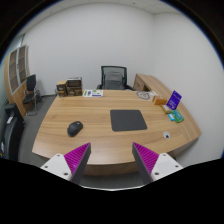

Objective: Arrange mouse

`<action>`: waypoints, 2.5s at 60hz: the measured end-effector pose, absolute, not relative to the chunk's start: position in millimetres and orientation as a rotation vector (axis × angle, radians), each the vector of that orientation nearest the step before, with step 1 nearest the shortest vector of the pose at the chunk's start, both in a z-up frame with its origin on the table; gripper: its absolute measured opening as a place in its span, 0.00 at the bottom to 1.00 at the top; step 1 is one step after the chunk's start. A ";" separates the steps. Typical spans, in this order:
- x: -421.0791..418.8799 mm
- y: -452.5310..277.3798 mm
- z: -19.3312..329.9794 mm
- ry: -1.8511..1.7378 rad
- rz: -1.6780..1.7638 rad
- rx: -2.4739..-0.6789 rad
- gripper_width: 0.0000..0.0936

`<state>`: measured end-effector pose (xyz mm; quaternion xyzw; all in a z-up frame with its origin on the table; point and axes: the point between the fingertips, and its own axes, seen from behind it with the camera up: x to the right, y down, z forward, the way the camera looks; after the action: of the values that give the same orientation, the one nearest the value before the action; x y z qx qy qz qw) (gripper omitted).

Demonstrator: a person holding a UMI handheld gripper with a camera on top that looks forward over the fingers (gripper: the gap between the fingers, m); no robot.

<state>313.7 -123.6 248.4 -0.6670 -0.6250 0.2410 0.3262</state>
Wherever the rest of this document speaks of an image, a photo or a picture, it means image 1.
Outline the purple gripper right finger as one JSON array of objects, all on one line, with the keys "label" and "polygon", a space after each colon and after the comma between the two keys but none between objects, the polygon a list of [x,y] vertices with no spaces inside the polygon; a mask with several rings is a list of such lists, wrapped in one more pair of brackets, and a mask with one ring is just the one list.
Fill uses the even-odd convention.
[{"label": "purple gripper right finger", "polygon": [[167,153],[158,154],[138,143],[132,143],[132,154],[145,185],[182,169]]}]

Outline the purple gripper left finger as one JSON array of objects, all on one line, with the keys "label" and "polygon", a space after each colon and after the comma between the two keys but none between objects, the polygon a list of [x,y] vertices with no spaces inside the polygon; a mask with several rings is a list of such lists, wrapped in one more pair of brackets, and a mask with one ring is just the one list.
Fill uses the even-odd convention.
[{"label": "purple gripper left finger", "polygon": [[86,143],[67,154],[55,154],[41,168],[65,180],[80,184],[88,159],[91,143]]}]

